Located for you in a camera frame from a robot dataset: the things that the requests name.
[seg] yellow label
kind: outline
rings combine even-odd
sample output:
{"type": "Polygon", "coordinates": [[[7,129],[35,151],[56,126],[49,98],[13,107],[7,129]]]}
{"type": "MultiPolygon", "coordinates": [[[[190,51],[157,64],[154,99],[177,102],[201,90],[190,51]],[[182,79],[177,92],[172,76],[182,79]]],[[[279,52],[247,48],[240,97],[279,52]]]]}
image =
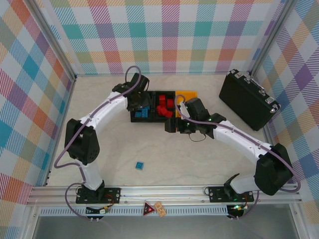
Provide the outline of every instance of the yellow label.
{"type": "Polygon", "coordinates": [[[154,206],[160,217],[164,217],[166,215],[166,211],[160,202],[155,203],[154,206]]]}

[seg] plaid wallpaper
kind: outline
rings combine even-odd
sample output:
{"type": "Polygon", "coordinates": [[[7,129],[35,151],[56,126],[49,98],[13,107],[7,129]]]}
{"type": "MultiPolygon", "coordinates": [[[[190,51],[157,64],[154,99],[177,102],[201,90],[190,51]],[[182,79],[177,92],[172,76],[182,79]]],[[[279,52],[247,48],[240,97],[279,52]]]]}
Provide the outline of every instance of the plaid wallpaper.
{"type": "Polygon", "coordinates": [[[299,0],[257,77],[282,108],[272,135],[303,181],[309,227],[319,235],[319,1],[299,0]]]}
{"type": "Polygon", "coordinates": [[[71,80],[22,0],[0,1],[0,239],[15,239],[61,126],[71,80]]]}
{"type": "Polygon", "coordinates": [[[267,27],[267,30],[265,31],[261,41],[259,42],[258,48],[255,51],[255,54],[253,56],[252,61],[249,64],[249,67],[248,67],[247,71],[250,72],[253,69],[255,62],[256,62],[257,58],[259,57],[259,55],[260,55],[261,50],[265,46],[265,43],[266,43],[266,41],[267,41],[267,39],[269,37],[269,34],[274,29],[275,23],[278,20],[278,17],[280,16],[280,13],[283,10],[283,7],[284,7],[286,1],[287,0],[281,0],[280,1],[279,5],[278,5],[278,7],[277,7],[277,9],[275,11],[275,14],[273,15],[273,18],[271,19],[271,21],[270,21],[270,23],[269,23],[269,25],[267,27]]]}
{"type": "Polygon", "coordinates": [[[246,71],[284,0],[37,2],[77,73],[114,74],[246,71]]]}

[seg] blue cube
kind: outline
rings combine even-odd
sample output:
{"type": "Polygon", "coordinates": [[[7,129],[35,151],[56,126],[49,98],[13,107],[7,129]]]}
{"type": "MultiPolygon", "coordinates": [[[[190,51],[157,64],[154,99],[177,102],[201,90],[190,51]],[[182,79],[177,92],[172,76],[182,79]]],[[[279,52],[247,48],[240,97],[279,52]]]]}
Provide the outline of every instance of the blue cube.
{"type": "Polygon", "coordinates": [[[135,117],[140,118],[142,116],[141,112],[135,112],[135,117]]]}
{"type": "Polygon", "coordinates": [[[142,170],[144,167],[144,163],[142,162],[137,162],[135,168],[138,170],[142,170]]]}
{"type": "Polygon", "coordinates": [[[148,117],[148,109],[143,108],[142,109],[142,118],[147,118],[148,117]]]}

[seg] red block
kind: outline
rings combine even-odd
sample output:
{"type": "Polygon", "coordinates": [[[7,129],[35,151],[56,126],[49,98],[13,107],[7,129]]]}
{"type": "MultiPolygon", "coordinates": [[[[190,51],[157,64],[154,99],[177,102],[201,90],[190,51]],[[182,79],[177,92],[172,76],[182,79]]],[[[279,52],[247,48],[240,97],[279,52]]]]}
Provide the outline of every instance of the red block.
{"type": "Polygon", "coordinates": [[[167,109],[166,108],[164,108],[164,107],[162,107],[161,109],[160,109],[160,111],[161,111],[161,115],[162,116],[166,116],[166,114],[167,114],[167,109]]]}
{"type": "Polygon", "coordinates": [[[163,116],[163,114],[161,113],[161,106],[157,106],[156,110],[158,111],[159,116],[163,116]]]}
{"type": "Polygon", "coordinates": [[[162,106],[162,107],[166,107],[165,95],[160,95],[159,96],[159,105],[162,106]]]}
{"type": "Polygon", "coordinates": [[[174,100],[167,99],[167,108],[174,108],[174,100]]]}
{"type": "Polygon", "coordinates": [[[173,116],[173,112],[167,111],[167,114],[165,116],[166,116],[166,118],[171,118],[173,116]]]}

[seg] white floor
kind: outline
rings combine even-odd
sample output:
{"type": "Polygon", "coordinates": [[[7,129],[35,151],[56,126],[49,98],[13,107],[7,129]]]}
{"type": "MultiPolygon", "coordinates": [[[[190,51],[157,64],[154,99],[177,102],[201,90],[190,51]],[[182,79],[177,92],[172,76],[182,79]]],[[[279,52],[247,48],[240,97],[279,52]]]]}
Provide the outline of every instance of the white floor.
{"type": "MultiPolygon", "coordinates": [[[[197,91],[211,114],[219,113],[251,136],[264,140],[262,130],[254,132],[218,97],[224,75],[148,75],[149,90],[197,91]]],[[[123,76],[80,77],[75,86],[66,122],[79,119],[98,106],[123,76]]],[[[64,146],[65,125],[56,156],[64,146]]],[[[203,135],[192,135],[194,140],[203,135]]],[[[185,134],[167,133],[163,123],[131,123],[130,113],[121,112],[99,137],[98,164],[106,185],[196,185],[223,184],[235,173],[254,173],[255,168],[230,146],[207,138],[192,142],[185,134]],[[137,161],[144,162],[142,171],[137,161]]],[[[72,162],[65,154],[61,163],[72,162]]],[[[75,166],[52,169],[49,186],[80,182],[75,166]]]]}

